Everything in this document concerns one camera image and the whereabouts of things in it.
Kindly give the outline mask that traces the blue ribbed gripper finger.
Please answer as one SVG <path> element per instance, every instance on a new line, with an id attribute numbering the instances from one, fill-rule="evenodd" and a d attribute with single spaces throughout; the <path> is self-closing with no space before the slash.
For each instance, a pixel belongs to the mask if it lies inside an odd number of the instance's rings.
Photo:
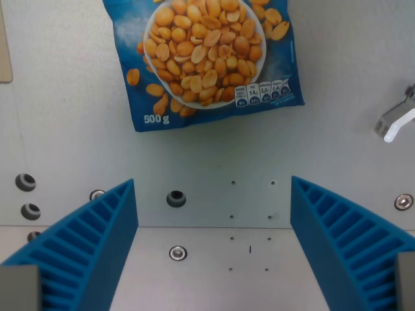
<path id="1" fill-rule="evenodd" d="M 134 181 L 50 226 L 2 266 L 36 266 L 42 310 L 109 310 L 139 222 Z"/>
<path id="2" fill-rule="evenodd" d="M 396 259 L 414 251 L 413 236 L 296 176 L 290 224 L 330 310 L 397 310 Z"/>

